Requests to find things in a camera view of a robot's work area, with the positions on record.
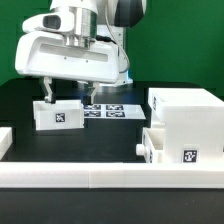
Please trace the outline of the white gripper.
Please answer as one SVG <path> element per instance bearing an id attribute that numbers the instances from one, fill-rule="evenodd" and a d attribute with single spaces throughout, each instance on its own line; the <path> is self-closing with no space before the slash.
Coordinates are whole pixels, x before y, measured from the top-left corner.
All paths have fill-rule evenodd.
<path id="1" fill-rule="evenodd" d="M 60 34 L 31 32 L 23 35 L 17 46 L 15 69 L 21 75 L 44 76 L 40 85 L 44 101 L 54 104 L 52 79 L 90 81 L 86 104 L 93 104 L 101 83 L 115 83 L 119 75 L 118 47 L 96 41 L 89 49 L 64 45 Z"/>

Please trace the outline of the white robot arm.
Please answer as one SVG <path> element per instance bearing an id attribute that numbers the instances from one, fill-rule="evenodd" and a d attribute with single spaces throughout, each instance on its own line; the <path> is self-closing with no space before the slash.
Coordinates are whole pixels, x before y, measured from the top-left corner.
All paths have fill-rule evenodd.
<path id="1" fill-rule="evenodd" d="M 84 81 L 84 102 L 91 104 L 101 83 L 118 80 L 118 55 L 123 52 L 115 37 L 104 37 L 97 28 L 131 28 L 144 17 L 146 7 L 147 0 L 52 0 L 48 13 L 23 22 L 15 69 L 42 79 L 47 103 L 56 101 L 54 79 Z"/>

